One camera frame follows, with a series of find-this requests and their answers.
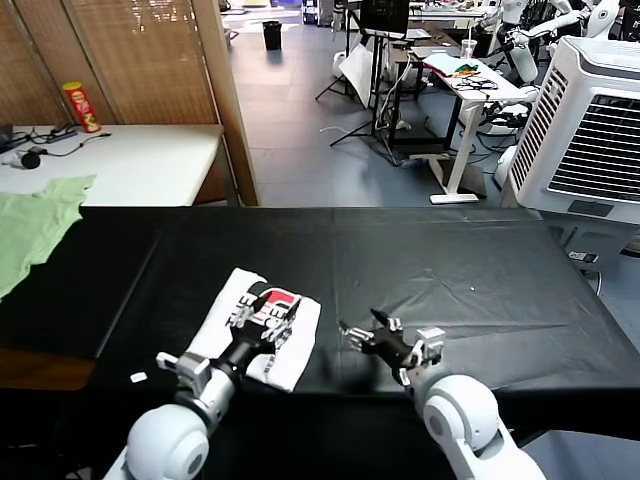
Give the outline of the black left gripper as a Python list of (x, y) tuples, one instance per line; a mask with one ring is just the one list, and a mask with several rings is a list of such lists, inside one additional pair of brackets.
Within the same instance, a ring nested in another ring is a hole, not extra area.
[(263, 320), (256, 317), (264, 307), (264, 296), (257, 297), (251, 304), (241, 306), (226, 322), (231, 328), (232, 340), (219, 356), (219, 360), (245, 373), (259, 355), (272, 354), (273, 346), (280, 349), (292, 334), (293, 322), (301, 300), (301, 297), (297, 297), (284, 316), (268, 328), (264, 326)]

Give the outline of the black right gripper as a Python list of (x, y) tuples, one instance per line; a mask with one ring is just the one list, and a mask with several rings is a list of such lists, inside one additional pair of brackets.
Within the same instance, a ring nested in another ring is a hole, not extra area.
[(404, 341), (401, 320), (381, 310), (371, 309), (370, 312), (382, 325), (381, 328), (371, 331), (371, 337), (369, 331), (340, 321), (339, 329), (342, 336), (352, 349), (362, 349), (364, 354), (378, 356), (391, 369), (409, 367), (412, 347)]

